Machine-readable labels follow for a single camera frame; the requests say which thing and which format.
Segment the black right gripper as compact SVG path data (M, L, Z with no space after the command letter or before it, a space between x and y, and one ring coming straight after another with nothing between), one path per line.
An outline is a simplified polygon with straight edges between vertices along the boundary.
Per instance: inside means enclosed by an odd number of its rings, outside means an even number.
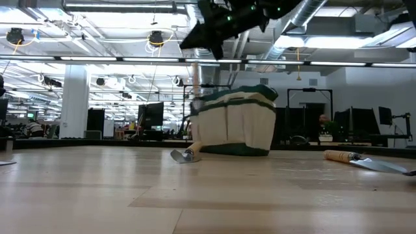
M204 18L197 23L179 45L181 49L205 48L216 60L224 57L224 40L238 37L253 27L265 30L269 19L263 14L258 0L248 0L237 8L227 9L213 0L199 0L198 8Z

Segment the cream green canvas gardening bag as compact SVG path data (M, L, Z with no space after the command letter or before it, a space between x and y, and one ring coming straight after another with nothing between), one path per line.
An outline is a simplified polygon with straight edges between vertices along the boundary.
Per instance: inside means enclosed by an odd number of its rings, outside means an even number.
M276 122L278 93L258 84L196 97L191 103L191 134L202 153L267 156Z

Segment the small wooden handled trowel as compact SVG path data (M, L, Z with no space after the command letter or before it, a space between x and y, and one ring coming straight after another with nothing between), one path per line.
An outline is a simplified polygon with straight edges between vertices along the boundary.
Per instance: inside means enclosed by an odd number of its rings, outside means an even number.
M177 151L176 149L170 153L171 158L179 164L196 163L202 158L199 152L202 149L202 142L194 142L184 151Z

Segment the large wooden handled steel trowel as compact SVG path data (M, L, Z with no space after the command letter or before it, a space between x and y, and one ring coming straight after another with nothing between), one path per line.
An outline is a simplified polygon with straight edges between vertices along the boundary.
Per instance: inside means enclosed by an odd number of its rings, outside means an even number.
M352 166L357 166L376 172L401 174L404 176L416 176L416 170L407 170L404 167L390 162L375 161L370 158L363 158L362 155L355 152L326 150L323 152L323 156L326 160L329 161L350 164Z

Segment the monitor on black arm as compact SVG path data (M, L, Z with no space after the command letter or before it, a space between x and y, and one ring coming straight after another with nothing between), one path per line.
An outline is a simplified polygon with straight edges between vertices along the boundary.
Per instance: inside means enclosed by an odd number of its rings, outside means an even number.
M403 118L405 120L405 123L406 123L406 132L405 133L402 133L402 134L394 133L394 134L390 134L390 135L382 135L382 137L392 138L392 139L406 139L406 140L409 140L409 141L413 140L413 135L411 133L411 125L410 125L411 114L409 112L406 112L404 114L395 116L395 115L392 115L391 109L386 108L386 107L378 107L378 112L379 112L380 125L392 126L393 125L393 120L395 118Z

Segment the black office monitor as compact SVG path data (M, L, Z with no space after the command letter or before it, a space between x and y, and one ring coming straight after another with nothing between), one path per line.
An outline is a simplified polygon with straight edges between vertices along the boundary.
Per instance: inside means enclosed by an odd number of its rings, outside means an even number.
M163 125L164 103L150 103L138 106L138 124L143 129Z

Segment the overhead LED light bar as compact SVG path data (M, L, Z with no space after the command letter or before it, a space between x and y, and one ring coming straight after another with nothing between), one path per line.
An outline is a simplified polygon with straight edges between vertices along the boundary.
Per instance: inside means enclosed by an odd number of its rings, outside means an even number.
M85 64L136 64L136 63L181 63L181 64L243 64L243 65L288 65L288 66L333 66L333 67L364 67L364 68L403 68L414 69L416 63L390 62L330 62L309 60L253 60L253 59L220 59L214 58L171 58L171 57L80 57L80 56L45 56L45 55L0 55L0 60L20 60L27 62Z

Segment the black cabinet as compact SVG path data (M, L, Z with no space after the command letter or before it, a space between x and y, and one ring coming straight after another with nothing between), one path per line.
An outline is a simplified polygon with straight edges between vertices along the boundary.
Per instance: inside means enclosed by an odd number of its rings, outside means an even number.
M104 109L89 109L86 127L86 138L101 140L105 122Z

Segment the white room pillar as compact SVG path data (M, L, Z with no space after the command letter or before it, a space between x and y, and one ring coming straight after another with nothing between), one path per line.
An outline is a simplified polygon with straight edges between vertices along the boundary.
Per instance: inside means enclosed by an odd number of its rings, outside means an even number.
M66 65L59 138L82 138L87 127L90 74L83 65Z

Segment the small potted green plant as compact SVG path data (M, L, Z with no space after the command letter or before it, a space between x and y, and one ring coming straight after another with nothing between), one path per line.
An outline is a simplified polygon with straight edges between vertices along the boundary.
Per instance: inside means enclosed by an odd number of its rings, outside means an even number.
M318 139L320 142L335 142L339 138L339 131L340 127L336 122L324 122L320 126L320 130L318 132Z

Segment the row of dark monitors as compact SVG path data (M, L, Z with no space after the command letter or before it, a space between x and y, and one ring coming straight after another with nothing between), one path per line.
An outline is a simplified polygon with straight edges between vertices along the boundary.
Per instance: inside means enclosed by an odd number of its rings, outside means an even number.
M349 108L337 111L334 114L334 122L344 130L351 133L365 133L379 135L380 130L373 109Z

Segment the silver spiral ceiling duct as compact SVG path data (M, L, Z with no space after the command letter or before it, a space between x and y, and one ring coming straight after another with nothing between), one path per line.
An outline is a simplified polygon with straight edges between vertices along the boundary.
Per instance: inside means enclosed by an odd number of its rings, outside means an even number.
M190 17L189 27L193 29L197 22L203 23L202 13L197 5L187 5L187 12ZM204 48L194 48L194 57L197 59L214 59L213 54ZM198 64L198 80L200 84L219 85L220 65L219 64Z

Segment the black aluminium table frame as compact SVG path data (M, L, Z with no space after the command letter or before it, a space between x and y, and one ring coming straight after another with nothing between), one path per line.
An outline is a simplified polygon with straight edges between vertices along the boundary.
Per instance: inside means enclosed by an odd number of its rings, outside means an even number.
M7 149L8 142L12 142L14 150L27 150L39 148L61 148L73 146L120 146L120 147L143 147L143 148L187 148L190 142L130 142L119 140L89 140L89 139L15 139L0 138L0 151ZM365 155L379 155L385 157L396 157L405 159L416 159L416 148L381 148L373 146L340 145L340 146L293 146L273 145L272 151L353 151Z

